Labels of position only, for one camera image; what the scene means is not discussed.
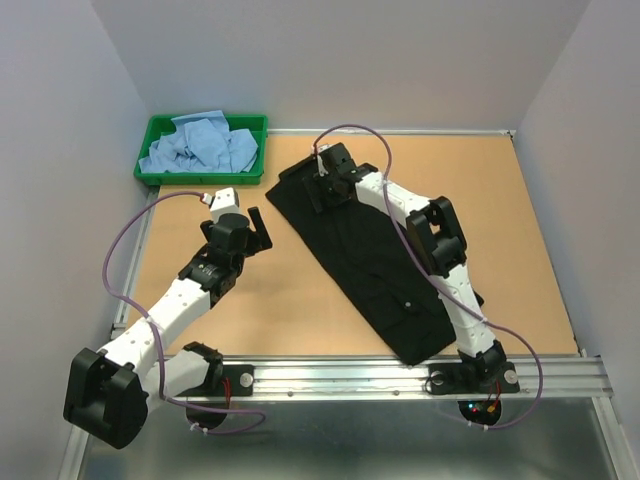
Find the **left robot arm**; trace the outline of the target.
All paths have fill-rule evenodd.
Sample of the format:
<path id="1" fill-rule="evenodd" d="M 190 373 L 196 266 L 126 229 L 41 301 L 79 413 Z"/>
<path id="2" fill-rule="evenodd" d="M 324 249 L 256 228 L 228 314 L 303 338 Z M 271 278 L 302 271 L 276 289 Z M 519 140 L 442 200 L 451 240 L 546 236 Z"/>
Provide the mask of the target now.
<path id="1" fill-rule="evenodd" d="M 212 310 L 235 286 L 246 258 L 272 241 L 256 207 L 222 213 L 201 230 L 205 245 L 156 304 L 122 335 L 72 360 L 63 417 L 116 449 L 136 438 L 153 409 L 176 404 L 185 391 L 231 392 L 217 350 L 191 342 L 166 359 L 164 349 Z"/>

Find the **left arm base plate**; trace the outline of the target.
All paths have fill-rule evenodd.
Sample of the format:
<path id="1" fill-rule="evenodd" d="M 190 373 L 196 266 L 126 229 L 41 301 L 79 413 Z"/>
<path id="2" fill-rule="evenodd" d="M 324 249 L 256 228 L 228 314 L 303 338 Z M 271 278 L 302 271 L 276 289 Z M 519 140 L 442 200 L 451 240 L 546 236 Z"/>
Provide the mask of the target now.
<path id="1" fill-rule="evenodd" d="M 173 397 L 251 397 L 254 377 L 255 367 L 251 364 L 226 364 L 220 373 L 207 374 L 201 385 L 173 394 Z"/>

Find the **aluminium mounting rail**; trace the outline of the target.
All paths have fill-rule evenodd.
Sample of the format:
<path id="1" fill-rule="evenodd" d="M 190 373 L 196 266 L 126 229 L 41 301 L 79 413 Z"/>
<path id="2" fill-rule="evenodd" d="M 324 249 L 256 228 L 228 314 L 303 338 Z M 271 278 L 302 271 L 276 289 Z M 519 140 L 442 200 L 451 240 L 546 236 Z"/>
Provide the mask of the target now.
<path id="1" fill-rule="evenodd" d="M 117 450 L 73 429 L 63 479 L 635 479 L 603 362 L 515 356 L 478 390 L 451 356 L 242 357 L 217 435 L 164 406 Z"/>

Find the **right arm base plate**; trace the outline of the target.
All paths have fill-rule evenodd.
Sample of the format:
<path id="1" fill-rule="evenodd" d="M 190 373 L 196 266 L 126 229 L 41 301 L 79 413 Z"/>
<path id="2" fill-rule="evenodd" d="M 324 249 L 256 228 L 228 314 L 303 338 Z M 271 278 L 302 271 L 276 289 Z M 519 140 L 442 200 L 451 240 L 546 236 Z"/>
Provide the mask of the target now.
<path id="1" fill-rule="evenodd" d="M 435 363 L 429 366 L 424 389 L 432 395 L 471 395 L 518 393 L 520 385 L 515 366 L 506 362 L 495 373 L 481 374 L 463 363 Z"/>

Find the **black long sleeve shirt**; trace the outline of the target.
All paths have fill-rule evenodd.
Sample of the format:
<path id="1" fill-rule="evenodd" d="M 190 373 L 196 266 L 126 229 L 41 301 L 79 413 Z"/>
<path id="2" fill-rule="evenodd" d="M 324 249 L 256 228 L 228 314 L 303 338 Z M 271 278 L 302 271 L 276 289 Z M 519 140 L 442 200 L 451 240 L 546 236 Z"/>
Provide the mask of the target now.
<path id="1" fill-rule="evenodd" d="M 400 361 L 455 345 L 438 292 L 386 214 L 358 202 L 314 212 L 302 181 L 315 167 L 309 157 L 282 171 L 267 199 Z"/>

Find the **light blue shirt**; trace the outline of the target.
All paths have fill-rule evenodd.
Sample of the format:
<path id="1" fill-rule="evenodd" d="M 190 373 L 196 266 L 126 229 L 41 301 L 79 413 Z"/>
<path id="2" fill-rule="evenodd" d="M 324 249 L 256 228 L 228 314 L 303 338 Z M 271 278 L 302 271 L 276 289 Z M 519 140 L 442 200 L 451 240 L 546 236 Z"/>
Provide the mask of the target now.
<path id="1" fill-rule="evenodd" d="M 247 128 L 231 130 L 221 110 L 171 119 L 175 131 L 151 143 L 138 161 L 143 174 L 247 173 L 258 156 L 258 143 Z"/>

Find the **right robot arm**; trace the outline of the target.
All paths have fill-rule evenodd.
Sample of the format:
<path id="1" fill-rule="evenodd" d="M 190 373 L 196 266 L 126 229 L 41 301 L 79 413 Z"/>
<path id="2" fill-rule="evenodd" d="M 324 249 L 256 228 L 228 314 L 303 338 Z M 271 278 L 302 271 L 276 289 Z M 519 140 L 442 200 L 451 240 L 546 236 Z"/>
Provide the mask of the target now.
<path id="1" fill-rule="evenodd" d="M 315 171 L 304 181 L 317 212 L 358 202 L 386 214 L 411 259 L 439 294 L 456 340 L 461 364 L 438 375 L 465 390 L 503 391 L 504 349 L 488 326 L 471 285 L 467 241 L 451 201 L 413 193 L 370 164 L 358 165 L 344 144 L 311 147 Z"/>

